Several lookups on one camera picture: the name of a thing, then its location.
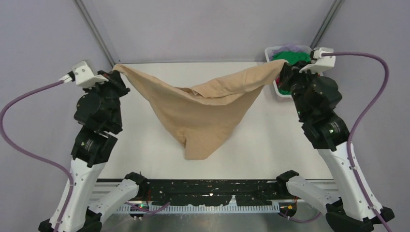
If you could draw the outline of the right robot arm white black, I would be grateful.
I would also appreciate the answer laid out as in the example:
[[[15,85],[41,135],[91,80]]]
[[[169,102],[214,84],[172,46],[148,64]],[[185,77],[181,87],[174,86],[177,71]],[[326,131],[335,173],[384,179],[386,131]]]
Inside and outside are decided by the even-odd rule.
[[[334,112],[342,99],[337,83],[302,67],[302,62],[285,64],[279,86],[291,92],[304,135],[324,160],[338,193],[329,193],[292,170],[277,177],[276,192],[282,198],[293,195],[311,204],[336,232],[370,232],[374,225],[388,222],[395,215],[380,204],[362,178],[348,141],[350,132]]]

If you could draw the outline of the beige t shirt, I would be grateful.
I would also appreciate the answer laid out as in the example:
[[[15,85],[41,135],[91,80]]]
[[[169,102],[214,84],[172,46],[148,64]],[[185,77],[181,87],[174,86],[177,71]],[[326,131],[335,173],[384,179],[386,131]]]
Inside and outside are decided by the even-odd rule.
[[[193,87],[175,87],[123,64],[114,70],[149,102],[164,128],[184,147],[185,159],[204,160],[228,140],[286,64],[274,60]]]

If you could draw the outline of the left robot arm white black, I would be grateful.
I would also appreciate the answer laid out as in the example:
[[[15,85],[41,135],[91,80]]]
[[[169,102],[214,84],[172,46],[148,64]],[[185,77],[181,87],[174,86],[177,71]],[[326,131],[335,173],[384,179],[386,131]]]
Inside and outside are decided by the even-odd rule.
[[[105,221],[125,202],[143,200],[147,179],[131,172],[100,200],[90,197],[122,131],[120,98],[129,93],[118,71],[98,71],[102,81],[85,90],[74,114],[82,125],[71,151],[71,178],[50,219],[40,223],[41,232],[99,232]]]

